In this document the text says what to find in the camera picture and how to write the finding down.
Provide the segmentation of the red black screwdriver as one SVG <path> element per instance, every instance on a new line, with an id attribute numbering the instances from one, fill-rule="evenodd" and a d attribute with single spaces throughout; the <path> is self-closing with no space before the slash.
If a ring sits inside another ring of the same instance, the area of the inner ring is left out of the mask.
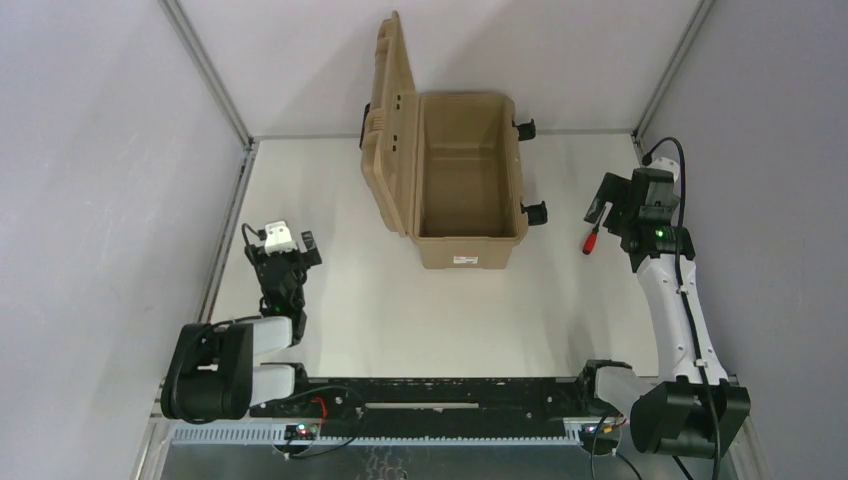
<path id="1" fill-rule="evenodd" d="M 602 205 L 599 212 L 593 217 L 592 220 L 592 229 L 586 236 L 584 243 L 582 245 L 581 251 L 584 255 L 590 255 L 596 245 L 598 234 L 600 231 L 601 222 L 603 220 L 604 214 L 606 212 L 606 206 Z"/>

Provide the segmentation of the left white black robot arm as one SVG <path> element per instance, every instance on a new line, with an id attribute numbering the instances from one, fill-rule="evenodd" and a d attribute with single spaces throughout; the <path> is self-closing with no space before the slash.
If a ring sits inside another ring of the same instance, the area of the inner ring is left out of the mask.
<path id="1" fill-rule="evenodd" d="M 242 227 L 244 255 L 258 282 L 253 315 L 182 327 L 161 387 L 171 420 L 206 424 L 244 417 L 256 405 L 294 392 L 294 364 L 259 365 L 257 357 L 298 345 L 304 337 L 305 284 L 322 257 L 311 231 L 299 240 L 284 222 Z"/>

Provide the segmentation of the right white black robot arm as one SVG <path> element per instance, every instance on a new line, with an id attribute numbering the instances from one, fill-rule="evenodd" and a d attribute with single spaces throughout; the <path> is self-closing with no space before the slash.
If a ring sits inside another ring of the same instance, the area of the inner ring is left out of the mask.
<path id="1" fill-rule="evenodd" d="M 604 175 L 587 213 L 620 238 L 648 303 L 658 355 L 656 383 L 614 360 L 589 360 L 585 397 L 610 405 L 630 425 L 641 453 L 720 459 L 748 418 L 748 390 L 733 383 L 712 345 L 700 307 L 695 250 L 673 216 L 684 207 L 675 175 L 639 167 Z"/>

